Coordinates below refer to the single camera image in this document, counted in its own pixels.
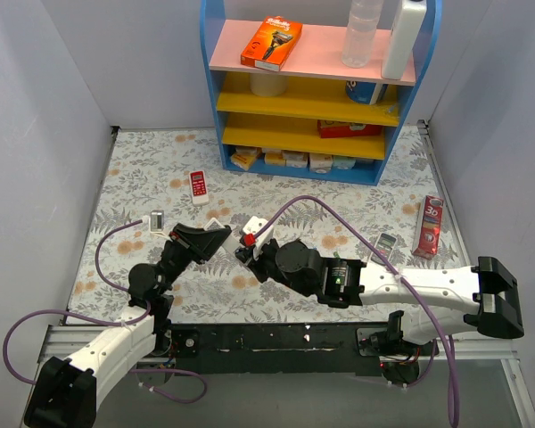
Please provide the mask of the white remote control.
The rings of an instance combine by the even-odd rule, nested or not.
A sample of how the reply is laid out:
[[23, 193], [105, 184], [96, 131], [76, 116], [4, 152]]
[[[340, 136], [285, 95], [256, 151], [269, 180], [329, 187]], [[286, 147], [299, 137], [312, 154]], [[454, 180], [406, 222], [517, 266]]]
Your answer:
[[[223, 225], [217, 218], [210, 219], [204, 226], [206, 231], [217, 231], [228, 228], [229, 226]], [[236, 259], [242, 258], [241, 249], [243, 248], [243, 245], [236, 239], [232, 232], [229, 232], [227, 239], [222, 243], [222, 248], [226, 253], [229, 253]]]

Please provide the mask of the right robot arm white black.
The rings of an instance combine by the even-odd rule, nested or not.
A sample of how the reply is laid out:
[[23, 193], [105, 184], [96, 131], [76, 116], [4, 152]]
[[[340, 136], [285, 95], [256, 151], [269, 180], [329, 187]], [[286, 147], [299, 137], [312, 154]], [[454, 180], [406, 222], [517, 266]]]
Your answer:
[[403, 269], [376, 263], [325, 258], [301, 240], [283, 246], [241, 247], [235, 257], [260, 282], [272, 279], [330, 308], [410, 304], [391, 316], [387, 347], [406, 354], [436, 337], [468, 331], [513, 340], [524, 335], [516, 278], [496, 258], [480, 257], [472, 267]]

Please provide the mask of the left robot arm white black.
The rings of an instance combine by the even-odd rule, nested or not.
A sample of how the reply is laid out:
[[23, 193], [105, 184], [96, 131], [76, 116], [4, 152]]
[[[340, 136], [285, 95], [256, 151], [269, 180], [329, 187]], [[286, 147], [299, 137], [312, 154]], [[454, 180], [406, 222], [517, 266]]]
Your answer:
[[169, 311], [173, 283], [191, 263], [202, 264], [231, 236], [229, 226], [176, 225], [160, 260], [134, 265], [128, 274], [127, 306], [84, 348], [48, 359], [30, 397], [28, 427], [91, 427], [109, 392], [137, 362], [165, 355], [172, 344]]

